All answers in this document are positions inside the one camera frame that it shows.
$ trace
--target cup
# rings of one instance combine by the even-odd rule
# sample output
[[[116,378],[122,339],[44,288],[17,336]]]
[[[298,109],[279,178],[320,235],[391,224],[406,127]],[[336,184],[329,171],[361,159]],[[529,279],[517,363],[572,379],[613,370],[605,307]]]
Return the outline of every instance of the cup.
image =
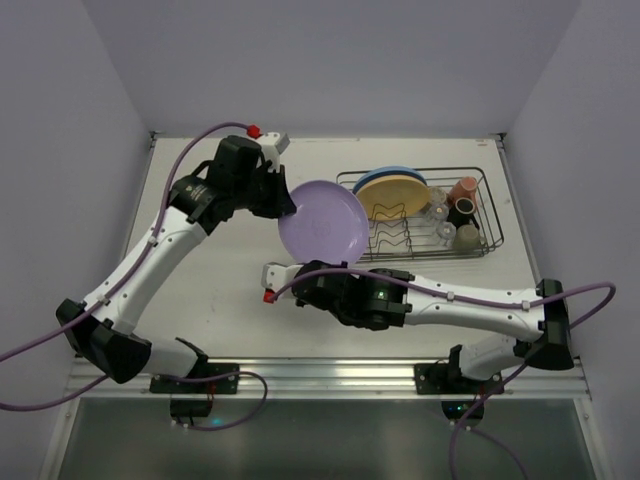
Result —
[[[447,207],[444,203],[439,205],[431,205],[429,210],[425,215],[427,220],[427,225],[437,225],[441,222],[444,222],[449,216],[449,207]]]
[[[473,202],[474,205],[476,202],[476,191],[478,190],[478,181],[473,177],[464,177],[461,178],[458,183],[456,183],[451,191],[449,192],[448,199],[451,205],[455,205],[455,203],[460,198],[468,198]]]
[[[468,225],[473,222],[473,214],[476,211],[476,205],[468,198],[459,198],[452,208],[449,209],[447,222],[451,222],[456,228]]]
[[[440,187],[429,187],[429,204],[441,205],[447,203],[447,192]]]
[[[470,224],[463,225],[456,230],[456,238],[453,240],[454,250],[474,250],[480,246],[480,232]]]
[[[442,222],[436,228],[438,234],[438,245],[450,247],[456,238],[456,227],[449,222]]]

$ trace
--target cable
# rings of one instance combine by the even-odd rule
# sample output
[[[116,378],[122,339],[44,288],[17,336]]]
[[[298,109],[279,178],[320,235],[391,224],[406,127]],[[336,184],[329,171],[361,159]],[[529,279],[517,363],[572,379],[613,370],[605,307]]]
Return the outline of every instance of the cable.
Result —
[[[171,167],[171,171],[169,172],[169,177],[167,178],[167,181],[164,185],[164,189],[162,192],[162,201],[160,203],[160,210],[158,212],[158,218],[155,222],[155,226],[153,228],[153,233],[152,235],[154,237],[157,237],[158,234],[160,233],[160,229],[162,228],[162,223],[164,221],[164,217],[166,215],[166,209],[169,203],[169,194],[171,192],[171,186],[173,185],[173,180],[175,178],[175,175],[178,171],[178,167],[180,166],[180,164],[182,163],[182,161],[184,160],[184,158],[186,157],[187,153],[189,153],[189,151],[198,143],[200,142],[203,138],[211,135],[212,133],[222,129],[222,128],[227,128],[227,127],[238,127],[238,128],[242,128],[244,130],[247,130],[249,128],[249,125],[246,125],[244,123],[238,123],[238,122],[224,122],[224,123],[220,123],[218,125],[214,125],[213,127],[205,130],[204,132],[202,132],[200,135],[198,135],[197,137],[195,137],[193,140],[191,140],[187,146],[185,146],[182,149],[182,152],[180,152],[180,155],[178,155],[178,158],[176,159],[176,161],[173,164],[173,167]],[[129,268],[129,270],[122,276],[122,278],[116,282],[113,287],[111,287],[111,289],[109,291],[107,291],[107,293],[105,294],[105,297],[107,299],[111,298],[114,294],[116,294],[118,292],[118,290],[120,290],[130,279],[131,277],[138,271],[138,269],[140,268],[140,266],[142,265],[142,263],[144,262],[144,260],[147,258],[147,256],[149,255],[149,252],[152,249],[152,245],[150,243],[148,243],[147,245],[145,245],[144,249],[142,250],[142,252],[140,253],[140,256],[136,259],[136,261],[133,263],[133,265],[131,266],[131,268]],[[86,320],[87,318],[89,318],[98,308],[100,308],[102,306],[102,303],[96,303],[95,305],[92,305],[91,307],[87,308],[82,314],[80,314],[78,317],[74,318],[73,320],[71,320],[69,323],[67,323],[66,325],[57,328],[41,337],[36,338],[35,340],[32,340],[30,342],[25,343],[24,345],[21,345],[19,347],[16,347],[12,350],[9,350],[8,352],[3,353],[2,355],[0,355],[0,363],[5,362],[7,360],[9,360],[10,358],[15,357],[16,355],[20,355],[21,353],[24,353],[28,350],[31,350],[32,348],[35,348],[39,345],[42,345],[45,342],[48,342],[49,340],[52,340],[54,338],[56,338],[59,335],[62,335],[64,332],[66,332],[67,330],[71,330],[72,328],[74,328],[76,325],[80,324],[81,322],[83,322],[84,320]],[[42,404],[42,405],[50,405],[50,407],[46,407],[46,408],[51,408],[51,407],[55,407],[58,405],[61,405],[62,403],[66,402],[67,400],[65,400],[64,398],[61,398],[59,400],[53,401],[53,402],[49,402],[46,404]],[[31,405],[31,407],[39,407],[41,405]],[[0,410],[10,410],[9,407],[15,407],[15,408],[27,408],[29,406],[18,406],[18,405],[9,405],[9,404],[4,404],[4,403],[0,403]],[[29,410],[12,410],[12,411],[29,411]]]
[[[439,421],[447,421],[442,414],[438,414],[435,413],[431,410],[426,410],[426,412],[431,415],[434,418],[437,418]],[[524,465],[522,464],[522,462],[520,461],[520,459],[518,458],[518,456],[516,455],[516,452],[514,452],[507,444],[502,443],[500,440],[498,440],[496,437],[494,437],[493,435],[488,434],[487,432],[480,430],[478,428],[474,428],[472,430],[470,430],[471,433],[484,438],[485,440],[488,440],[489,442],[493,443],[494,445],[496,445],[497,447],[501,448],[502,450],[504,450],[504,452],[509,455],[511,457],[511,459],[514,461],[514,463],[518,466],[518,468],[520,469],[520,471],[522,472],[523,477],[525,478],[525,480],[529,480],[529,477],[527,475],[527,472],[524,468]]]
[[[240,377],[243,375],[257,378],[260,381],[260,383],[262,383],[262,386],[264,387],[264,393],[262,394],[262,398],[260,399],[260,402],[258,402],[258,405],[253,410],[251,410],[247,415],[245,415],[244,417],[238,420],[234,420],[231,423],[227,423],[226,425],[218,425],[216,427],[203,427],[200,425],[189,425],[188,423],[180,422],[180,419],[177,419],[178,423],[180,423],[183,427],[189,428],[190,430],[198,430],[200,432],[218,432],[220,430],[226,430],[228,428],[237,427],[238,425],[241,425],[251,420],[262,409],[265,402],[267,401],[267,395],[269,394],[269,387],[267,385],[267,381],[264,379],[262,375],[258,375],[255,372],[247,372],[244,370],[241,370],[239,372],[223,373],[221,375],[215,375],[213,377],[203,377],[203,378],[182,378],[182,377],[174,377],[171,375],[165,375],[164,376],[165,378],[168,378],[169,380],[172,380],[174,382],[181,382],[181,383],[211,383],[211,382],[217,382],[218,380],[224,380],[225,378],[235,377],[235,376]]]
[[[451,478],[453,480],[458,480],[459,478],[458,467],[456,467],[456,447],[458,443],[458,436],[460,435],[460,432],[464,427],[464,423],[471,416],[471,414],[473,414],[473,412],[475,412],[478,408],[484,405],[487,402],[487,400],[489,400],[489,397],[491,397],[491,395],[502,391],[504,386],[508,384],[511,380],[516,378],[518,375],[520,375],[525,368],[527,368],[527,365],[524,365],[524,364],[520,365],[511,375],[509,375],[502,382],[500,382],[498,385],[496,385],[491,390],[489,390],[489,392],[487,392],[485,395],[480,397],[480,399],[476,403],[474,403],[471,406],[471,408],[469,408],[469,410],[467,410],[464,413],[464,415],[460,417],[460,420],[458,420],[458,422],[456,423],[456,426],[453,429],[453,433],[451,434],[451,439],[449,440],[449,470],[451,471]],[[524,465],[519,459],[517,460],[517,464],[518,464],[518,468],[520,468],[520,471],[523,472],[524,478],[526,479],[529,478],[524,470]]]
[[[411,290],[415,290],[415,291],[418,291],[420,293],[424,293],[426,295],[431,295],[431,296],[438,297],[438,298],[447,298],[447,292],[440,291],[440,290],[435,290],[435,289],[428,288],[428,287],[423,287],[423,286],[420,286],[420,285],[415,285],[413,283],[405,282],[404,280],[400,280],[400,279],[397,279],[397,278],[391,278],[391,277],[388,277],[386,275],[381,275],[379,273],[373,273],[373,272],[369,272],[369,271],[366,271],[366,270],[356,270],[356,269],[352,269],[352,268],[326,268],[326,269],[323,269],[323,270],[316,270],[316,271],[313,271],[313,272],[304,273],[304,274],[300,275],[299,277],[294,278],[292,281],[290,281],[289,283],[284,285],[282,288],[280,288],[277,292],[275,292],[272,295],[271,300],[272,301],[276,301],[278,299],[278,297],[280,297],[280,295],[282,295],[288,289],[290,289],[291,287],[295,286],[296,284],[298,284],[298,283],[300,283],[300,282],[302,282],[304,280],[307,280],[309,278],[320,277],[320,276],[323,276],[323,275],[340,275],[340,274],[342,274],[342,275],[345,275],[345,274],[361,275],[361,276],[373,278],[373,279],[376,279],[376,280],[381,280],[381,281],[384,281],[384,282],[387,282],[387,283],[391,283],[391,284],[394,284],[394,285],[399,285],[401,287],[405,287],[405,288],[408,288],[408,289],[411,289]],[[559,300],[564,300],[565,298],[573,297],[575,295],[579,295],[579,294],[582,294],[582,293],[590,292],[590,291],[593,291],[593,290],[599,290],[599,289],[602,289],[602,288],[609,289],[609,291],[607,292],[607,295],[605,296],[605,298],[603,300],[601,300],[600,303],[598,303],[595,307],[593,307],[592,309],[588,310],[584,315],[580,316],[578,319],[574,320],[569,325],[570,328],[575,328],[575,327],[581,325],[583,322],[585,322],[589,318],[591,318],[596,313],[598,313],[600,310],[602,310],[613,299],[613,297],[616,294],[616,286],[615,286],[615,284],[613,284],[612,282],[599,282],[599,283],[593,283],[591,285],[585,285],[585,286],[582,286],[582,287],[569,289],[569,290],[566,290],[566,291],[564,291],[562,293],[558,293],[556,295],[551,295],[549,297],[542,298],[540,300],[535,300],[533,302],[530,302],[530,307],[531,308],[539,307],[539,306],[542,306],[542,305],[546,305],[548,303],[557,302]],[[489,300],[471,298],[471,297],[467,297],[467,296],[464,296],[464,295],[456,295],[454,301],[470,303],[470,304],[473,304],[473,305],[479,305],[479,306],[483,306],[483,307],[492,307],[492,308],[509,309],[509,310],[522,309],[523,308],[523,305],[520,304],[520,303],[493,302],[493,301],[489,301]],[[480,408],[482,405],[484,405],[485,402],[493,394],[501,391],[507,383],[509,383],[511,380],[516,378],[520,373],[522,373],[525,368],[527,368],[526,365],[520,366],[511,375],[509,375],[507,378],[505,378],[499,385],[497,385],[492,390],[490,390],[488,393],[483,395],[479,400],[477,400],[471,406],[471,408],[469,408],[469,410],[467,410],[465,412],[465,414],[456,423],[456,427],[454,428],[453,434],[451,435],[451,440],[449,442],[449,468],[451,470],[451,477],[453,478],[453,480],[458,480],[458,478],[459,478],[458,477],[458,470],[457,470],[457,467],[456,467],[456,464],[455,464],[455,452],[456,452],[456,447],[457,447],[458,436],[460,435],[460,431],[462,430],[462,427],[464,426],[464,423],[466,422],[467,418],[469,418],[469,416],[473,412],[475,412],[478,408]],[[524,466],[523,466],[522,462],[515,456],[515,453],[513,453],[510,449],[506,448],[506,445],[503,445],[497,439],[494,439],[493,437],[491,437],[491,441],[493,441],[497,445],[503,446],[505,448],[505,450],[507,450],[509,455],[511,455],[514,458],[514,460],[516,461],[516,463],[518,465],[518,468],[522,472],[523,476],[525,478],[528,478],[528,476],[526,474],[526,471],[524,470]]]
[[[511,449],[511,447],[509,447],[509,445],[507,445],[506,443],[501,442],[500,440],[498,440],[493,435],[489,435],[487,432],[484,432],[484,431],[479,430],[477,428],[472,428],[470,430],[470,432],[475,434],[475,435],[478,435],[479,437],[484,438],[485,440],[490,441],[491,443],[497,445],[499,448],[504,450],[511,457],[511,459],[514,461],[514,463],[518,466],[518,469],[520,470],[520,473],[522,473],[522,476],[523,476],[524,480],[529,480],[529,475],[527,474],[527,470],[524,468],[524,464],[522,463],[522,460],[520,460],[518,458],[518,455],[516,454],[516,452],[514,452]]]
[[[58,405],[62,405],[63,403],[68,402],[69,400],[73,400],[74,398],[79,397],[83,393],[88,392],[96,385],[104,382],[107,378],[109,377],[107,377],[106,375],[98,377],[93,382],[82,387],[80,390],[76,390],[75,392],[70,393],[66,397],[62,397],[58,400],[53,400],[47,403],[41,403],[38,405],[11,405],[9,403],[0,402],[0,410],[6,410],[8,412],[37,412],[38,410],[46,410],[47,408],[57,407]]]

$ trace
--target red cap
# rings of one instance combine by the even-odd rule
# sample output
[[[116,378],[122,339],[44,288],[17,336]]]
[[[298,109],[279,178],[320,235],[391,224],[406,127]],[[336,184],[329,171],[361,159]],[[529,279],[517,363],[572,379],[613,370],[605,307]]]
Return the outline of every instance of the red cap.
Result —
[[[259,138],[262,135],[262,133],[260,132],[260,127],[258,127],[257,125],[249,125],[247,127],[247,135],[254,140],[256,138]]]
[[[269,290],[268,288],[267,288],[267,289],[265,289],[265,291],[264,291],[264,296],[262,297],[262,301],[263,301],[264,303],[274,303],[274,302],[275,302],[275,300],[271,300],[271,298],[273,297],[273,294],[274,294],[274,293],[275,293],[275,292],[274,292],[273,290]]]

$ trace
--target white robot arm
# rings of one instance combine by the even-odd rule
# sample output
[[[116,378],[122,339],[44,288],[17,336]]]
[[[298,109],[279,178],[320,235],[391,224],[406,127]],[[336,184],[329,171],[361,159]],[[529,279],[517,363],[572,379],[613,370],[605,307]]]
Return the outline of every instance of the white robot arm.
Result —
[[[203,162],[172,187],[162,228],[151,225],[116,270],[82,302],[65,300],[56,316],[65,325],[93,305],[91,316],[66,332],[77,353],[118,383],[138,373],[198,376],[206,355],[182,339],[140,338],[134,331],[147,304],[182,259],[238,209],[264,218],[295,213],[280,154],[287,135],[267,133],[255,141],[229,136],[213,160]],[[200,177],[205,168],[206,177]],[[126,278],[149,244],[148,255],[115,295],[107,292]]]
[[[323,269],[333,269],[334,274],[322,276]],[[476,344],[452,348],[449,361],[436,369],[436,375],[447,377],[439,379],[443,383],[485,382],[522,363],[547,370],[573,368],[564,302],[531,307],[536,300],[560,293],[559,282],[545,280],[535,289],[492,290],[445,284],[398,270],[371,270],[379,277],[373,279],[349,273],[336,275],[335,270],[335,266],[322,262],[289,267],[269,263],[262,274],[265,301],[270,301],[271,292],[294,279],[317,272],[320,275],[294,285],[280,298],[294,299],[298,306],[328,310],[345,325],[370,330],[442,324],[495,332]],[[392,284],[386,278],[400,282]],[[440,295],[409,286],[426,287]],[[477,302],[460,302],[457,297]],[[513,308],[495,308],[491,306],[495,302],[513,304]]]

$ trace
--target dish rack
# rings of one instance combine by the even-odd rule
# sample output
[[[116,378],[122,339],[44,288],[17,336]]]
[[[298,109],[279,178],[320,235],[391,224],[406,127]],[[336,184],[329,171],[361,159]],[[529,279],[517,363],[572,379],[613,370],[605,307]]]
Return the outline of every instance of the dish rack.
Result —
[[[504,233],[498,218],[489,182],[481,168],[415,168],[420,172],[429,187],[440,187],[446,192],[464,177],[474,177],[478,181],[476,192],[477,211],[474,214],[476,226],[480,232],[481,242],[472,250],[454,250],[439,245],[440,238],[436,233],[437,225],[429,224],[425,214],[426,208],[415,215],[407,216],[404,205],[380,205],[380,213],[375,213],[374,220],[369,220],[369,245],[360,262],[377,262],[385,260],[420,259],[420,258],[469,258],[483,257],[504,243]],[[368,173],[368,170],[341,172],[336,182],[349,190]],[[382,221],[398,217],[391,221]]]

